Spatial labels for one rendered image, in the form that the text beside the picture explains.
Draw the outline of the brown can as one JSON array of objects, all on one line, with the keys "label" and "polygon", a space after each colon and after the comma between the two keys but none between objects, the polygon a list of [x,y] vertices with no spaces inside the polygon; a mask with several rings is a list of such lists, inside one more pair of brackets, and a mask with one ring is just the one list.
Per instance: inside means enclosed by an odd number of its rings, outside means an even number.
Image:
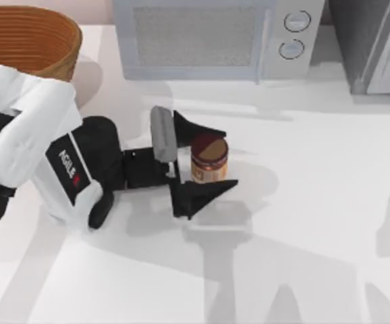
[{"label": "brown can", "polygon": [[199,135],[190,148],[193,181],[204,184],[225,180],[229,147],[224,138],[214,134]]}]

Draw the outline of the pale microwave oven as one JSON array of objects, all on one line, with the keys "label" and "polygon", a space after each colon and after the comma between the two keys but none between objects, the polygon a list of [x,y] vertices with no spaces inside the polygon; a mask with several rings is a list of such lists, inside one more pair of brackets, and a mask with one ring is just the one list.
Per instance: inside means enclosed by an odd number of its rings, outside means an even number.
[{"label": "pale microwave oven", "polygon": [[[265,54],[262,81],[301,79],[306,76],[320,25],[325,0],[273,0],[275,9],[270,18],[269,43]],[[312,21],[309,27],[299,33],[289,32],[283,25],[287,14],[307,11]],[[294,60],[285,60],[278,48],[282,42],[296,38],[305,44],[303,55]]]}]

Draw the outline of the pale microwave door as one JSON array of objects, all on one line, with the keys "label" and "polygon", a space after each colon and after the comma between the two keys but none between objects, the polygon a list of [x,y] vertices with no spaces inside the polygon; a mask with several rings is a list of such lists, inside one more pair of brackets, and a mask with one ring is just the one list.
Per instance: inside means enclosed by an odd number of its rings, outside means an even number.
[{"label": "pale microwave door", "polygon": [[127,80],[261,79],[273,0],[112,0]]}]

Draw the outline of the brown woven basket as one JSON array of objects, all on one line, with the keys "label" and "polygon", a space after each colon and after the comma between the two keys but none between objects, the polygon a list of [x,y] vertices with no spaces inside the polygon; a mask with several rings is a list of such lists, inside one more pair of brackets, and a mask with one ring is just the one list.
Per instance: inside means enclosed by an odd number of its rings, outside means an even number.
[{"label": "brown woven basket", "polygon": [[28,5],[0,5],[0,64],[43,78],[72,80],[83,34],[66,15]]}]

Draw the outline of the round microwave knob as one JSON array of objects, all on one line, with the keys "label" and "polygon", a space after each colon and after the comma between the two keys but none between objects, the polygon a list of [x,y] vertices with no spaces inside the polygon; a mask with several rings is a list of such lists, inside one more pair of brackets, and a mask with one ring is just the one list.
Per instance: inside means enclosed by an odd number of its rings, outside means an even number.
[{"label": "round microwave knob", "polygon": [[299,33],[305,31],[311,24],[311,15],[304,10],[291,12],[283,21],[285,29],[289,32]]},{"label": "round microwave knob", "polygon": [[304,52],[305,44],[296,38],[282,42],[278,48],[279,55],[285,60],[297,59],[301,57]]}]

